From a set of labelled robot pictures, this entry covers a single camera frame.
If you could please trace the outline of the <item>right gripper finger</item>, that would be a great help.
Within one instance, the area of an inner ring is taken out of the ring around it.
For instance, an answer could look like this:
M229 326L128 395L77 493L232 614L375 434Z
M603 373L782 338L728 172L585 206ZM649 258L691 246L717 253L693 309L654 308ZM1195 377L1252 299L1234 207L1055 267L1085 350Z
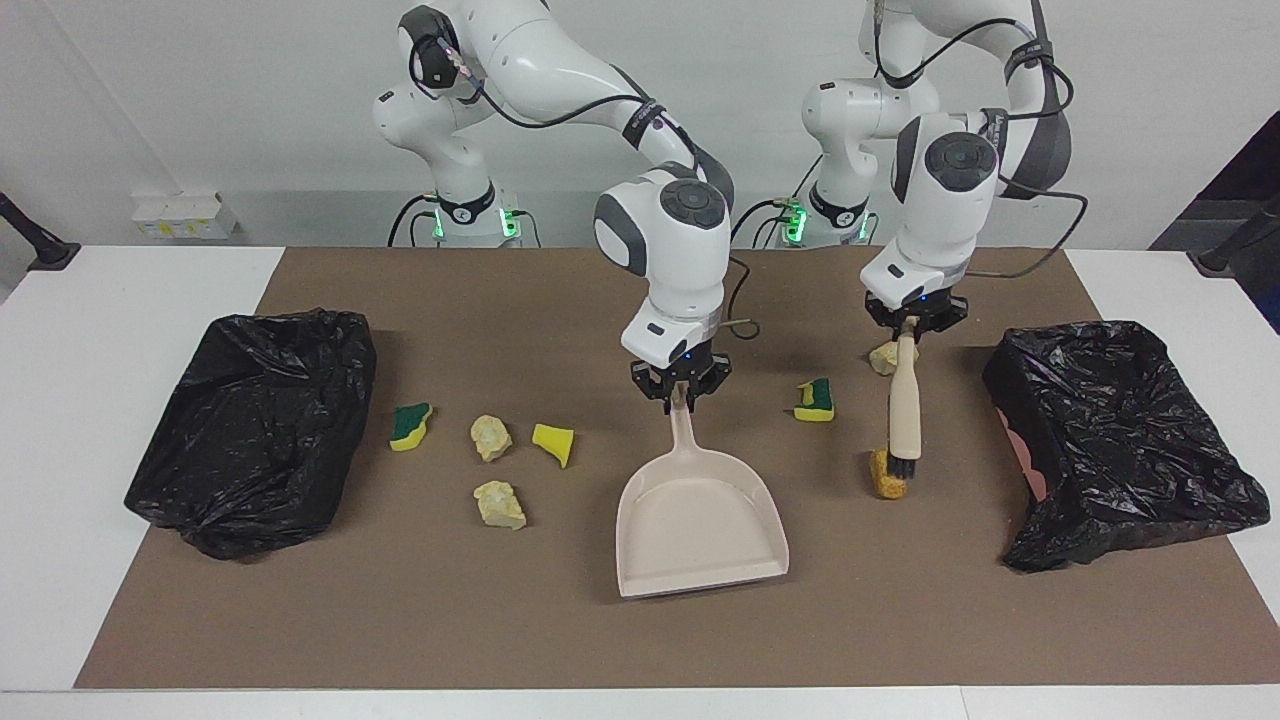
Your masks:
M690 379L690 410L695 410L698 398L714 393L732 373L728 357L712 357L709 364Z
M632 365L632 382L649 400L658 400L663 404L663 413L671 413L672 380L666 369L653 365Z

